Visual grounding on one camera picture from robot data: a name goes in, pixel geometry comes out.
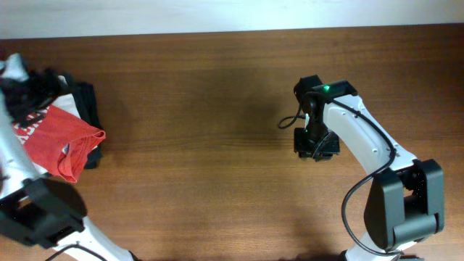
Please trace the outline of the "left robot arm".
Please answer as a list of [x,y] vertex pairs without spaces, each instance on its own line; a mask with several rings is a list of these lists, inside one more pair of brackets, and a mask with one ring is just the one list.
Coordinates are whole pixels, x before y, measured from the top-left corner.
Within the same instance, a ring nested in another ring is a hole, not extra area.
[[73,187],[105,132],[70,104],[75,85],[51,68],[1,62],[1,235],[75,260],[136,260],[89,218]]

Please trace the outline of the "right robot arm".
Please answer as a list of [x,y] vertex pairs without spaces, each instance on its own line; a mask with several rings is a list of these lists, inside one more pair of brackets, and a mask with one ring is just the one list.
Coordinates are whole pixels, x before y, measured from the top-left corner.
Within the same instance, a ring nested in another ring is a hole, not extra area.
[[298,118],[294,151],[301,158],[329,160],[344,142],[366,176],[344,196],[341,218],[347,227],[347,205],[366,183],[370,191],[363,214],[366,232],[340,260],[407,260],[404,251],[444,229],[444,172],[433,159],[421,161],[399,145],[375,120],[346,80],[324,84],[318,76],[294,87]]

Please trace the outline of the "orange printed t-shirt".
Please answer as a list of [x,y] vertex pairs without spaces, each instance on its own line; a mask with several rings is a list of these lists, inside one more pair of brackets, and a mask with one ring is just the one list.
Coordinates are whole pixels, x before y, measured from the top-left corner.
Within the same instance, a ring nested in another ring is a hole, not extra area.
[[16,137],[33,163],[67,182],[77,182],[88,155],[106,133],[53,105],[40,111],[40,116],[42,120],[25,128],[14,124]]

